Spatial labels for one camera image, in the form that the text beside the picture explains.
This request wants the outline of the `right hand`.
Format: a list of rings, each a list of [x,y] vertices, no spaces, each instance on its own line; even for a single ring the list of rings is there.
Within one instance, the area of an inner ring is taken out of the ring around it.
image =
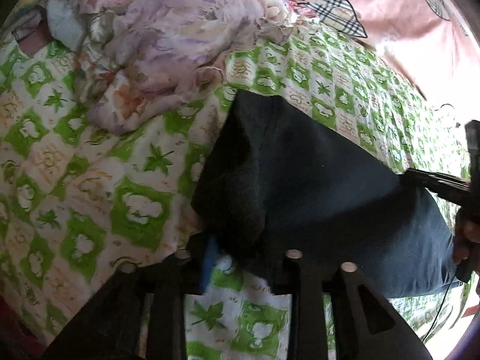
[[[456,214],[453,261],[459,265],[468,260],[479,273],[479,225],[470,220],[464,209]]]

